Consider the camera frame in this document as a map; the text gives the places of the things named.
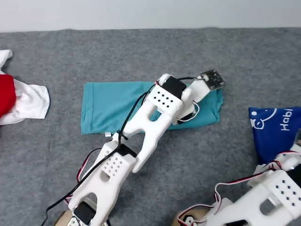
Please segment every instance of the blue fabric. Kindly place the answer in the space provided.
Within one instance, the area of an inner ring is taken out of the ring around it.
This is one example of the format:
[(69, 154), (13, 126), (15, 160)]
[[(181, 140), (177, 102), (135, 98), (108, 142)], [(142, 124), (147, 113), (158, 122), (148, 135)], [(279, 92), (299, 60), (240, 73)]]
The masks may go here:
[[(116, 132), (137, 98), (151, 85), (153, 82), (144, 81), (86, 83), (81, 110), (81, 133)], [(200, 112), (193, 120), (181, 125), (171, 125), (168, 129), (193, 128), (219, 122), (222, 102), (221, 90), (210, 92), (199, 103)], [(153, 115), (153, 120), (158, 117), (159, 112)]]
[(301, 107), (249, 108), (255, 148), (261, 164), (292, 147), (301, 128)]

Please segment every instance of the folded cloth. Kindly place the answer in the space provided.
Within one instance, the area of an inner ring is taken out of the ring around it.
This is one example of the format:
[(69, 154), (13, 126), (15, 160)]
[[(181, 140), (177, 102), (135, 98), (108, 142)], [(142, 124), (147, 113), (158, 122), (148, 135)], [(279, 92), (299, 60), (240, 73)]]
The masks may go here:
[[(8, 76), (1, 71), (13, 52), (9, 49), (0, 50), (0, 77)], [(16, 103), (5, 115), (0, 115), (0, 125), (13, 124), (26, 118), (44, 119), (49, 107), (49, 94), (45, 86), (27, 85), (14, 79)]]
[(301, 128), (301, 107), (250, 107), (249, 117), (260, 164), (272, 161), (280, 152), (289, 151)]
[[(81, 133), (114, 133), (119, 130), (137, 98), (152, 85), (153, 82), (145, 81), (86, 83), (81, 109)], [(199, 103), (200, 111), (193, 120), (171, 125), (168, 129), (193, 128), (219, 122), (222, 102), (222, 91), (212, 91)], [(132, 116), (140, 105), (137, 105)], [(159, 115), (156, 112), (151, 119), (155, 120)]]
[(0, 76), (0, 117), (10, 111), (16, 102), (14, 78), (9, 74)]

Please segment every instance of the white cloth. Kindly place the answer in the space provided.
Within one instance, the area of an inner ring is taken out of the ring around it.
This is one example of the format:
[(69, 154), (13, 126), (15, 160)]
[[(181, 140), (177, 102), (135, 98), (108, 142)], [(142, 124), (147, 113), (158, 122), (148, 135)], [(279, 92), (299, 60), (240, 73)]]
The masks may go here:
[[(0, 74), (7, 59), (13, 55), (11, 50), (0, 50)], [(27, 85), (14, 79), (16, 104), (0, 118), (0, 125), (13, 124), (29, 119), (44, 119), (49, 107), (49, 94), (45, 86)]]

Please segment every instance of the cartoon logo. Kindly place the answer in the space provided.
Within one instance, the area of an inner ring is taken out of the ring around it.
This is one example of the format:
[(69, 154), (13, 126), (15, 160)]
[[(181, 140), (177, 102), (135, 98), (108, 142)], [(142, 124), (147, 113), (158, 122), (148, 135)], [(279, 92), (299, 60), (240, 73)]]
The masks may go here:
[(255, 128), (255, 129), (263, 129), (264, 128), (264, 122), (271, 119), (275, 114), (276, 114), (276, 111), (277, 111), (277, 108), (274, 108), (274, 110), (272, 111), (272, 109), (266, 109), (264, 112), (262, 112), (260, 114), (260, 118), (257, 117), (257, 112), (256, 111), (253, 111), (251, 112), (251, 115), (250, 117), (250, 122), (251, 122), (251, 126), (252, 128)]

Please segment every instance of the white wall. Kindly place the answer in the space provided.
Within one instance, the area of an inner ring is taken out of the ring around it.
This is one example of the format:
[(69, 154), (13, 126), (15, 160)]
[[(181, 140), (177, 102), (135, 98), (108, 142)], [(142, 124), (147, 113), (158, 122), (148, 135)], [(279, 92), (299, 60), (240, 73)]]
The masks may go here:
[(0, 0), (0, 32), (301, 26), (301, 0)]

